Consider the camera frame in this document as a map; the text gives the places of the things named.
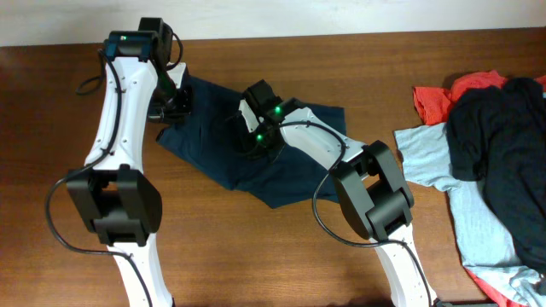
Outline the navy blue shorts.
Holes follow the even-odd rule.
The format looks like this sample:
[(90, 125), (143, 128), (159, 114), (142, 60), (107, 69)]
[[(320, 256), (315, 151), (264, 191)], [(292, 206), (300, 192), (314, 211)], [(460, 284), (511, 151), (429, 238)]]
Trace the navy blue shorts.
[(327, 170), (297, 148), (254, 148), (238, 113), (241, 93), (192, 77), (192, 113), (165, 127), (156, 142), (228, 190), (275, 209), (310, 199)]

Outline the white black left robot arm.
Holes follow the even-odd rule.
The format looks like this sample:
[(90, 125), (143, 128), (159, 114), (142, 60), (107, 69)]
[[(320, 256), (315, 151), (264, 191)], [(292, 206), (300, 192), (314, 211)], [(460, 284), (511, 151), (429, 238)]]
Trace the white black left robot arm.
[(60, 180), (89, 232), (119, 268), (132, 306), (173, 306), (157, 252), (162, 200), (144, 176), (148, 123), (181, 123), (192, 110), (189, 72), (171, 47), (180, 40), (161, 18), (112, 31), (99, 49), (105, 89), (96, 137), (84, 166)]

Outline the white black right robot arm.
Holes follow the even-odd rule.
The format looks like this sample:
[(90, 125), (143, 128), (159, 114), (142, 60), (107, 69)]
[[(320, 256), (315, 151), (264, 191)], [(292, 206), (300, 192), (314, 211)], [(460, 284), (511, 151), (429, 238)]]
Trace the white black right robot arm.
[(264, 80), (242, 94), (239, 110), (257, 145), (286, 144), (315, 160), (332, 180), (342, 214), (375, 249), (395, 306), (440, 306), (415, 248), (415, 204), (390, 148), (352, 140), (296, 98), (283, 100)]

